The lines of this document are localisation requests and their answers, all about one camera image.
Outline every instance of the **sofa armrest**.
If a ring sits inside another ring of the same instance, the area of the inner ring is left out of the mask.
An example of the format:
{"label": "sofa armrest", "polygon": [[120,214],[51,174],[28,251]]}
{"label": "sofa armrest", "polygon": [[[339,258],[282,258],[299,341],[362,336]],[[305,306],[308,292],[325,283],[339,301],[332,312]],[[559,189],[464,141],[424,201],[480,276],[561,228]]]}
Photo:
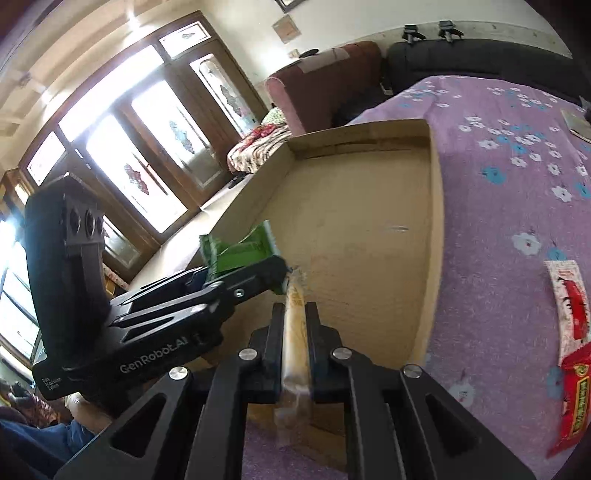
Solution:
{"label": "sofa armrest", "polygon": [[302,135],[331,128],[340,106],[378,86],[381,62],[374,42],[351,43],[300,59],[272,74],[265,86],[292,134]]}

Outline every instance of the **white and red wrapper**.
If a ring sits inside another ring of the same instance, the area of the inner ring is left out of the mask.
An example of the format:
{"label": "white and red wrapper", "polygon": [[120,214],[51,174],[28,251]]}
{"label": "white and red wrapper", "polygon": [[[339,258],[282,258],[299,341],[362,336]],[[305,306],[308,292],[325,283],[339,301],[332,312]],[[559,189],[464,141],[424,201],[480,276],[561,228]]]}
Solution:
{"label": "white and red wrapper", "polygon": [[560,327],[558,366],[565,357],[589,343],[589,301],[579,266],[574,260],[544,262],[550,273]]}

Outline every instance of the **red packet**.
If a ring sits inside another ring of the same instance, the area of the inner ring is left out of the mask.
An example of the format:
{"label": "red packet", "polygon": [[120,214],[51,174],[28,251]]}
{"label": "red packet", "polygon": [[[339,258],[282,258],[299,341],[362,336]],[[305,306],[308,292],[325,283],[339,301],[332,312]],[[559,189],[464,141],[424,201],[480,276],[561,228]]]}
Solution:
{"label": "red packet", "polygon": [[560,327],[558,365],[589,341],[589,302],[579,266],[574,260],[544,262],[550,273]]}
{"label": "red packet", "polygon": [[560,438],[547,454],[556,455],[575,446],[587,429],[589,414],[589,388],[591,378],[591,343],[571,353],[562,362],[564,371],[563,413],[560,423]]}

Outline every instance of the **purple bedsheet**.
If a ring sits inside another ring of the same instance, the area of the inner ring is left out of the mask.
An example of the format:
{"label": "purple bedsheet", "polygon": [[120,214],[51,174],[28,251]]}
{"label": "purple bedsheet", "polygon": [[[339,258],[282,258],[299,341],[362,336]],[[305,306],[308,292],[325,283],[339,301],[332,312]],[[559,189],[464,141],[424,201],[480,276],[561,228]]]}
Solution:
{"label": "purple bedsheet", "polygon": [[558,319],[543,261],[579,263],[591,293],[591,145],[576,105],[502,80],[434,76],[352,123],[425,118],[439,150],[445,247],[426,368],[536,474],[562,402]]}

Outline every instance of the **blue clothing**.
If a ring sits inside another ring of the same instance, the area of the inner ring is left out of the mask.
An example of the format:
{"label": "blue clothing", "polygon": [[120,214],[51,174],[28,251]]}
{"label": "blue clothing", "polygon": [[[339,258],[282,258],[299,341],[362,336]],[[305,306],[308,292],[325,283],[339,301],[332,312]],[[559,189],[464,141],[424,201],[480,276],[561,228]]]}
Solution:
{"label": "blue clothing", "polygon": [[39,480],[53,478],[57,471],[89,443],[95,435],[73,421],[38,429],[0,420],[0,432]]}

